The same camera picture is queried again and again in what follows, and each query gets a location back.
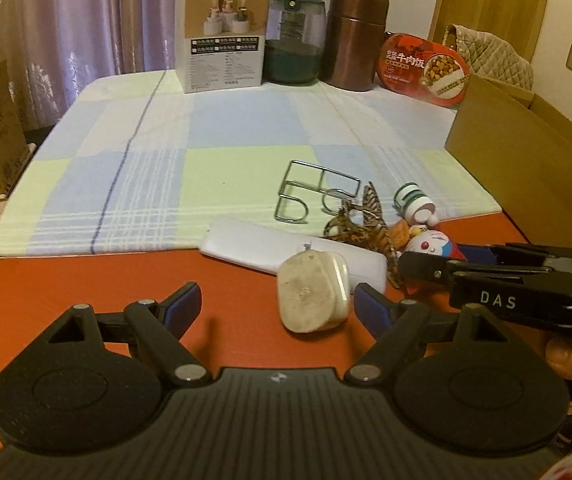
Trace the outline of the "doraemon figure toy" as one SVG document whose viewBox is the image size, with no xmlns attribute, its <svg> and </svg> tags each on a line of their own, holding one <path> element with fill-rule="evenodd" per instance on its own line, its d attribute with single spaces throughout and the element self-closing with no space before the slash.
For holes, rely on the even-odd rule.
<svg viewBox="0 0 572 480">
<path fill-rule="evenodd" d="M 405 220 L 399 220 L 390 229 L 390 240 L 397 257 L 405 252 L 420 252 L 450 259 L 465 259 L 457 244 L 446 234 L 424 224 L 410 226 Z"/>
</svg>

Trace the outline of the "green white pill bottle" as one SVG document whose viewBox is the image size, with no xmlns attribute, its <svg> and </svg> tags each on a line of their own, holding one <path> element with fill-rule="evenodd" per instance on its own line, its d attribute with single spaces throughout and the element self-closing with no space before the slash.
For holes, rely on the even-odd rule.
<svg viewBox="0 0 572 480">
<path fill-rule="evenodd" d="M 410 226 L 429 226 L 439 223 L 435 203 L 415 183 L 401 185 L 393 195 L 393 206 Z"/>
</svg>

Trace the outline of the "brown tiger toy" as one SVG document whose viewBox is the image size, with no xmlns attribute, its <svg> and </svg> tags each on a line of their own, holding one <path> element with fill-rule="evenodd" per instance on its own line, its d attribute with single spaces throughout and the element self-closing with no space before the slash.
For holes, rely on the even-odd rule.
<svg viewBox="0 0 572 480">
<path fill-rule="evenodd" d="M 386 257 L 387 278 L 401 289 L 403 282 L 398 273 L 398 253 L 382 214 L 382 203 L 372 181 L 364 185 L 361 203 L 344 200 L 339 211 L 326 223 L 323 237 L 334 242 L 361 247 Z"/>
</svg>

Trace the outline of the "beige earbud case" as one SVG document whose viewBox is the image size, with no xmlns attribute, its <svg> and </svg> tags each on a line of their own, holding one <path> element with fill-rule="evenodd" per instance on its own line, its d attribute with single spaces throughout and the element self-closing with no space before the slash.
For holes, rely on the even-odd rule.
<svg viewBox="0 0 572 480">
<path fill-rule="evenodd" d="M 283 262 L 276 278 L 278 314 L 286 330 L 310 334 L 347 321 L 351 289 L 343 256 L 306 249 Z"/>
</svg>

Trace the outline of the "metal wire rack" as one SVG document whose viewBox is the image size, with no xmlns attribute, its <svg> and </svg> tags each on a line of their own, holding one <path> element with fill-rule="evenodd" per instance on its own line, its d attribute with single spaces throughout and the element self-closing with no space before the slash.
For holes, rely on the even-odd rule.
<svg viewBox="0 0 572 480">
<path fill-rule="evenodd" d="M 303 224 L 311 212 L 332 216 L 344 202 L 355 200 L 361 188 L 362 181 L 352 174 L 293 159 L 278 186 L 273 218 L 278 222 Z"/>
</svg>

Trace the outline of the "brown cardboard box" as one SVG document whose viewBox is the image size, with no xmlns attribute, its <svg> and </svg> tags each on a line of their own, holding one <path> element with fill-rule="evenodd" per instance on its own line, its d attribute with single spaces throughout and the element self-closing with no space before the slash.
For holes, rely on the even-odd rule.
<svg viewBox="0 0 572 480">
<path fill-rule="evenodd" d="M 529 242 L 572 247 L 572 122 L 549 102 L 472 75 L 446 150 Z"/>
</svg>

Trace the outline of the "red beef rice bowl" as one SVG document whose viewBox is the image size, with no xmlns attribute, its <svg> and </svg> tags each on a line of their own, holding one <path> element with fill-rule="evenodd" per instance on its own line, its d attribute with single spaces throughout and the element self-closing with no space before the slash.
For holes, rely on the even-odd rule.
<svg viewBox="0 0 572 480">
<path fill-rule="evenodd" d="M 452 107 L 464 98 L 469 68 L 461 55 L 443 44 L 392 34 L 382 44 L 376 73 L 388 90 Z"/>
</svg>

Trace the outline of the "checked pastel tablecloth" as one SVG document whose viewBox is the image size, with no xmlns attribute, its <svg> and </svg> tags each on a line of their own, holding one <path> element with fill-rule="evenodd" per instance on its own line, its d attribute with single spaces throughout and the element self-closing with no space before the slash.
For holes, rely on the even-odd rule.
<svg viewBox="0 0 572 480">
<path fill-rule="evenodd" d="M 0 221 L 0 257 L 154 252 L 199 244 L 232 216 L 274 226 L 301 159 L 372 181 L 388 223 L 415 182 L 440 219 L 499 204 L 446 151 L 454 110 L 328 84 L 187 94 L 171 70 L 89 84 L 48 135 Z M 328 214 L 284 229 L 320 234 Z"/>
</svg>

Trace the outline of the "brown metal canister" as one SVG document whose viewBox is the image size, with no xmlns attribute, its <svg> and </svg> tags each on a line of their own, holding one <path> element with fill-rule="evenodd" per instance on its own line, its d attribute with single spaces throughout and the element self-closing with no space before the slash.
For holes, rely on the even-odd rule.
<svg viewBox="0 0 572 480">
<path fill-rule="evenodd" d="M 318 78 L 348 91 L 371 90 L 388 9 L 389 0 L 330 0 Z"/>
</svg>

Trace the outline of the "green glass jar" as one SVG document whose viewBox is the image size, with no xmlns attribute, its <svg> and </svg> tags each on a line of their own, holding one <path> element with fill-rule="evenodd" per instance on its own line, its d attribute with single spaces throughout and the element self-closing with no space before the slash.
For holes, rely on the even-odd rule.
<svg viewBox="0 0 572 480">
<path fill-rule="evenodd" d="M 318 78 L 326 31 L 323 0 L 270 0 L 263 79 L 312 84 Z"/>
</svg>

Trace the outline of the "white product box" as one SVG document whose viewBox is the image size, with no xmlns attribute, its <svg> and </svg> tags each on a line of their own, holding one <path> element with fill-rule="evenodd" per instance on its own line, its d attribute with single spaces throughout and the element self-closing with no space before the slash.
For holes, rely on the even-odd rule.
<svg viewBox="0 0 572 480">
<path fill-rule="evenodd" d="M 186 93 L 262 83 L 270 0 L 175 0 L 175 73 Z"/>
</svg>

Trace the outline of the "purple curtain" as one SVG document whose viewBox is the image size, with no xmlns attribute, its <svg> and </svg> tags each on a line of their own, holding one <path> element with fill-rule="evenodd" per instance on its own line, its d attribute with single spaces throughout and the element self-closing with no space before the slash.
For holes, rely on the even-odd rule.
<svg viewBox="0 0 572 480">
<path fill-rule="evenodd" d="M 0 60 L 26 130 L 98 78 L 174 64 L 174 0 L 0 0 Z"/>
</svg>

